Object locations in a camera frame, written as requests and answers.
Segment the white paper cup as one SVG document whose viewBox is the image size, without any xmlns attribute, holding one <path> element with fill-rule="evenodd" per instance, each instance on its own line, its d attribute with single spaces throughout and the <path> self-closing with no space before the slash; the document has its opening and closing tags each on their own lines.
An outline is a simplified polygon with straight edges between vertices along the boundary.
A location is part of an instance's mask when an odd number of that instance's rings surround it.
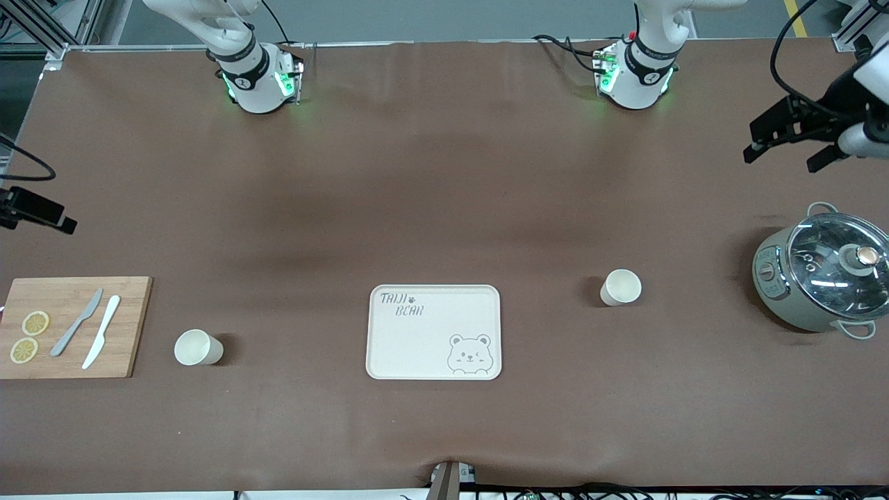
<svg viewBox="0 0 889 500">
<path fill-rule="evenodd" d="M 219 362 L 223 354 L 222 343 L 200 329 L 182 333 L 174 345 L 174 357 L 183 366 L 210 366 Z"/>
<path fill-rule="evenodd" d="M 641 279 L 628 269 L 614 269 L 604 279 L 600 289 L 601 300 L 612 307 L 633 303 L 641 294 Z"/>
</svg>

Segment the aluminium frame post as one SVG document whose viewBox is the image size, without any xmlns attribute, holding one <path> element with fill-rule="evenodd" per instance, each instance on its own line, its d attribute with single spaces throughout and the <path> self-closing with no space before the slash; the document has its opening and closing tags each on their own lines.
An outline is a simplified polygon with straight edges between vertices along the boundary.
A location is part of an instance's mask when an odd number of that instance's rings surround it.
<svg viewBox="0 0 889 500">
<path fill-rule="evenodd" d="M 889 42 L 889 0 L 836 0 L 849 7 L 831 34 L 838 53 L 879 48 Z"/>
<path fill-rule="evenodd" d="M 109 0 L 0 0 L 0 60 L 61 60 L 97 40 Z"/>
</svg>

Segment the bamboo cutting board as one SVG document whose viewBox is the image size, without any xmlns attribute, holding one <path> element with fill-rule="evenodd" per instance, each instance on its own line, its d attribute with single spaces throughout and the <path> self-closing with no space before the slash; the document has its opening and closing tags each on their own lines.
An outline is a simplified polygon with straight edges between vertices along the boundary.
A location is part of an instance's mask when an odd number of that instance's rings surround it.
<svg viewBox="0 0 889 500">
<path fill-rule="evenodd" d="M 125 378 L 131 375 L 147 311 L 152 279 L 149 276 L 55 276 L 16 278 L 3 302 L 0 320 L 0 381 L 83 378 Z M 83 323 L 60 357 L 50 350 L 63 337 L 91 301 L 98 288 L 103 296 L 95 313 Z M 112 295 L 122 300 L 106 333 L 106 343 L 87 370 L 81 366 L 89 350 L 105 307 Z M 27 336 L 20 324 L 32 311 L 49 314 L 51 323 L 41 335 Z M 38 354 L 24 364 L 13 364 L 10 348 L 20 338 L 35 338 Z"/>
</svg>

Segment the grey-green electric pot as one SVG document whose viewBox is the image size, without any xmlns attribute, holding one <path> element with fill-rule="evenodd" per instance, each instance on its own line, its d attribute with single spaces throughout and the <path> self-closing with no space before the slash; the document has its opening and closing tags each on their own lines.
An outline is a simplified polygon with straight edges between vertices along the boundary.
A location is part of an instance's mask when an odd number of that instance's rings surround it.
<svg viewBox="0 0 889 500">
<path fill-rule="evenodd" d="M 827 202 L 810 203 L 802 222 L 816 213 L 843 213 Z M 752 281 L 766 307 L 788 325 L 810 333 L 838 331 L 865 341 L 876 335 L 877 320 L 854 321 L 838 317 L 813 303 L 790 273 L 790 238 L 797 225 L 778 231 L 759 244 L 751 264 Z"/>
</svg>

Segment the metal table edge bracket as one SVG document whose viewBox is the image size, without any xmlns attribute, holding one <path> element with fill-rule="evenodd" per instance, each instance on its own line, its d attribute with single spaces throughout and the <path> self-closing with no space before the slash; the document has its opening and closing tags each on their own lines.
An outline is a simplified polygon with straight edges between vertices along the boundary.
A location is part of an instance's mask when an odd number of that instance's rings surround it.
<svg viewBox="0 0 889 500">
<path fill-rule="evenodd" d="M 454 461 L 438 463 L 431 474 L 426 500 L 460 500 L 461 487 L 475 482 L 475 466 Z"/>
</svg>

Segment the grey plastic knife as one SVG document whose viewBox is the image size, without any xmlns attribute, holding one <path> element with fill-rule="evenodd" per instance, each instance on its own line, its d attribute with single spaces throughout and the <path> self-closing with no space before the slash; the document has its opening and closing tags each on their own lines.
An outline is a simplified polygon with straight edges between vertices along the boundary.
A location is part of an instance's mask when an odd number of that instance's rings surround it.
<svg viewBox="0 0 889 500">
<path fill-rule="evenodd" d="M 53 346 L 53 348 L 50 350 L 49 355 L 51 357 L 56 358 L 56 357 L 60 357 L 60 355 L 63 354 L 63 352 L 65 351 L 67 346 L 69 346 L 74 335 L 76 335 L 76 332 L 79 329 L 79 327 L 82 326 L 83 323 L 85 323 L 85 321 L 87 319 L 89 319 L 93 313 L 95 313 L 95 310 L 97 310 L 99 303 L 101 303 L 102 296 L 103 296 L 103 289 L 98 288 L 96 290 L 95 294 L 93 294 L 91 301 L 89 301 L 89 303 L 87 303 L 85 309 L 83 309 L 81 314 L 75 319 L 73 324 L 64 333 L 63 337 L 60 338 L 57 341 L 57 343 Z"/>
</svg>

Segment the glass pot lid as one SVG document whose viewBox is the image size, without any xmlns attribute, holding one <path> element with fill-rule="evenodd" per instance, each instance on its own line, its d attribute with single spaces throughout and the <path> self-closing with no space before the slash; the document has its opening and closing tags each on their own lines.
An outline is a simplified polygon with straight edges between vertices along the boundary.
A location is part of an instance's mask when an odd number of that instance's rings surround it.
<svg viewBox="0 0 889 500">
<path fill-rule="evenodd" d="M 816 213 L 791 232 L 790 273 L 803 293 L 838 317 L 889 315 L 889 235 L 866 219 Z"/>
</svg>

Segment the white plastic knife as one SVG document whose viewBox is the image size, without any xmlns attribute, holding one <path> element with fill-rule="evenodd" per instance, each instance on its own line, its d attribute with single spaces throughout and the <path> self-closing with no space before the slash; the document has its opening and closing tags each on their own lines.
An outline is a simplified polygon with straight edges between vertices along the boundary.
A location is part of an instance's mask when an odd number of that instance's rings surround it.
<svg viewBox="0 0 889 500">
<path fill-rule="evenodd" d="M 106 333 L 110 323 L 117 312 L 117 309 L 121 303 L 122 298 L 119 295 L 112 295 L 107 303 L 107 307 L 105 307 L 103 317 L 101 323 L 99 324 L 99 328 L 97 330 L 95 339 L 93 339 L 93 343 L 91 349 L 89 350 L 83 364 L 81 366 L 82 370 L 87 370 L 90 368 L 95 360 L 97 360 L 98 355 L 101 354 L 102 349 L 106 343 Z"/>
</svg>

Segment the cream bear print tray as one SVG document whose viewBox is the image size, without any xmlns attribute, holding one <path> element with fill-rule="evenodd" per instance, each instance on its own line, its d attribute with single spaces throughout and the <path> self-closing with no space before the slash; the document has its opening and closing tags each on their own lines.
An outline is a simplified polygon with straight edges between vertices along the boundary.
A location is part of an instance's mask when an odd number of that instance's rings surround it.
<svg viewBox="0 0 889 500">
<path fill-rule="evenodd" d="M 369 295 L 365 369 L 377 380 L 492 381 L 501 295 L 488 284 L 384 284 Z"/>
</svg>

